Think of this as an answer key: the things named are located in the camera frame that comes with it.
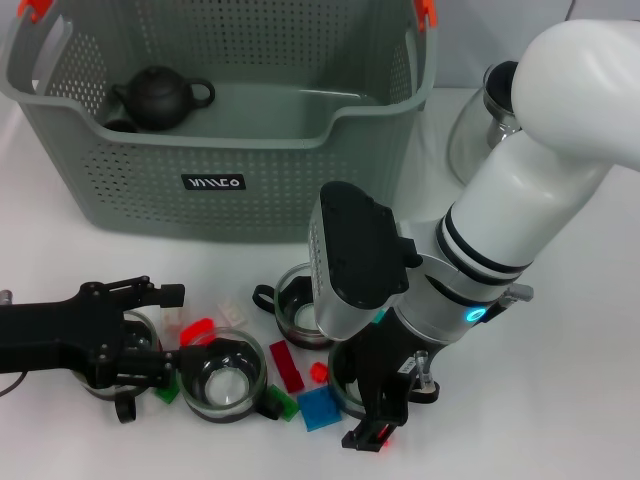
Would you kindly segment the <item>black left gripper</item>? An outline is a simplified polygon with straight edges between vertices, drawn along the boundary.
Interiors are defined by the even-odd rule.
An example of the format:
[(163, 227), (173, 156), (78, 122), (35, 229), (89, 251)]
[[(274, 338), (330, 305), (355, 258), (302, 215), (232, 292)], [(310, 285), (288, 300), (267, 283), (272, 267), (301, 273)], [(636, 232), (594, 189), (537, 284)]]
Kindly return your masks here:
[(178, 308), (185, 286), (156, 287), (148, 276), (107, 284), (87, 283), (73, 297), (1, 307), (3, 374), (67, 369), (93, 388), (112, 385), (166, 388), (175, 373), (193, 374), (207, 359), (206, 346), (123, 353), (124, 310)]

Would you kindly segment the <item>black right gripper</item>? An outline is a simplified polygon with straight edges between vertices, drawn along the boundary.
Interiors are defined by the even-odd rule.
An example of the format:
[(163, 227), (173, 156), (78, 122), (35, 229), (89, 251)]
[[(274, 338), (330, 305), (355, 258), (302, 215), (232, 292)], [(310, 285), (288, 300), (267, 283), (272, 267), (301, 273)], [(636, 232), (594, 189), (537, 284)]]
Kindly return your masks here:
[(345, 347), (345, 390), (366, 415), (344, 438), (388, 439), (407, 422), (411, 401), (435, 401), (435, 345), (414, 335), (393, 308), (362, 334)]

